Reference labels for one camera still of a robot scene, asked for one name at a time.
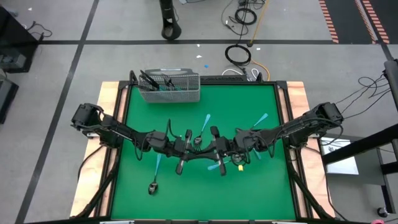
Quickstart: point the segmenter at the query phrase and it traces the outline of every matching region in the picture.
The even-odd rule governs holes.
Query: gray floor
[[[330,40],[318,1],[303,1],[271,1],[257,38]],[[52,40],[78,40],[93,1],[0,2],[18,9],[21,23],[29,26],[35,20],[52,30]],[[227,1],[207,0],[186,5],[174,2],[183,27],[180,39],[237,38],[221,25],[220,14]],[[232,15],[234,8],[228,8],[224,17]],[[159,13],[157,1],[101,0],[88,39],[160,40]],[[70,119],[80,103],[96,103],[101,82],[126,80],[130,70],[148,68],[187,67],[201,75],[219,75],[224,69],[233,68],[224,57],[227,46],[84,46],[25,221],[68,218],[76,173],[86,146],[86,139],[70,127]],[[398,46],[389,48],[398,57]],[[0,178],[5,180],[0,183],[1,223],[15,222],[75,50],[76,45],[42,45],[29,73],[9,76],[20,89],[6,123],[0,126]],[[268,66],[271,80],[303,81],[310,106],[348,96],[361,88],[357,83],[359,77],[378,78],[386,60],[379,45],[255,45],[251,52],[254,60]],[[231,55],[244,57],[237,51],[231,51]],[[361,111],[372,102],[364,97],[344,115]],[[347,119],[343,125],[345,135],[365,137],[375,133],[398,122],[396,113],[391,95],[386,95],[365,114]],[[392,161],[388,152],[383,152],[383,156],[385,162]],[[398,184],[398,176],[392,175],[390,179],[394,185]],[[364,222],[377,219],[375,209],[383,206],[379,187],[353,184],[338,177],[329,180],[333,203],[346,218]],[[398,202],[398,192],[394,192],[394,198]]]

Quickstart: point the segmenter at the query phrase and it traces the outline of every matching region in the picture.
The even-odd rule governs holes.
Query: wooden table frame
[[[277,84],[280,86],[278,91],[283,120],[285,122],[301,116],[304,112],[309,110],[307,96],[302,82],[277,82]],[[129,96],[131,94],[131,92],[129,92],[131,91],[130,88],[124,88],[126,85],[128,85],[128,82],[103,82],[97,102],[97,105],[101,106],[105,113],[113,114],[120,122],[124,122],[123,118],[125,119],[124,114],[126,114],[126,102],[129,101]],[[98,148],[98,145],[98,138],[89,139],[85,157]],[[308,146],[319,150],[316,139],[310,138],[308,140]],[[116,149],[102,149],[90,158],[83,166],[76,188],[75,199],[73,201],[70,214],[71,216],[80,213],[91,200],[92,196],[98,190],[101,180],[106,177],[107,172],[112,168],[116,152]],[[297,151],[290,151],[290,156],[292,158],[296,158],[299,155]],[[329,215],[334,217],[334,211],[328,202],[328,189],[326,188],[326,177],[323,170],[321,155],[316,152],[303,149],[301,150],[301,159],[299,156],[296,161],[293,161],[293,164],[298,172],[300,171],[299,167],[302,168],[303,171],[299,172],[299,174],[301,177],[304,177],[302,179],[306,183],[307,188],[323,209]],[[317,214],[312,212],[308,202],[303,197],[303,193],[297,184],[295,185],[297,203],[300,212],[299,215],[301,217],[317,218]],[[102,199],[99,201],[99,206],[97,206],[90,216],[105,216],[110,213],[108,202],[110,197],[113,196],[113,188],[113,184],[108,186]]]

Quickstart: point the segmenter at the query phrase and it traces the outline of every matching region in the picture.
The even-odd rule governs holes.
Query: green mat
[[[210,127],[217,126],[220,135],[232,139],[235,128],[250,128],[264,114],[268,118],[256,128],[279,125],[273,86],[201,86],[198,103],[148,104],[137,88],[133,88],[127,125],[142,132],[165,131],[167,120],[172,131],[184,136],[187,129],[193,136],[200,133],[207,114],[211,118],[202,134],[202,146],[209,145]],[[262,153],[244,171],[231,162],[227,175],[218,169],[208,171],[213,161],[198,159],[184,164],[182,175],[175,173],[178,158],[162,156],[156,195],[148,194],[154,179],[154,151],[136,159],[131,142],[123,144],[118,180],[113,201],[113,219],[171,220],[292,220],[295,218],[292,194],[285,164],[282,141],[277,142],[275,157]]]

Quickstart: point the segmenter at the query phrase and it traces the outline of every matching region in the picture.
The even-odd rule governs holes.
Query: white paper
[[[327,144],[334,140],[333,138],[321,138],[322,144]],[[335,150],[339,150],[341,147],[347,146],[350,144],[350,141],[347,139],[337,139],[333,143],[327,146],[322,146],[323,155],[331,153]],[[358,175],[358,168],[356,166],[355,158],[350,157],[344,159],[342,161],[338,161],[332,164],[328,164],[326,166],[326,171],[329,174],[351,174]]]

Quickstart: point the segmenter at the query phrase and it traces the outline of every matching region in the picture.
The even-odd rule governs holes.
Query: wire basket
[[[165,72],[185,72],[179,75],[166,75]],[[191,69],[152,69],[145,71],[155,82],[159,84],[156,90],[147,80],[139,76],[139,88],[141,96],[147,103],[189,103],[200,100],[200,76]]]

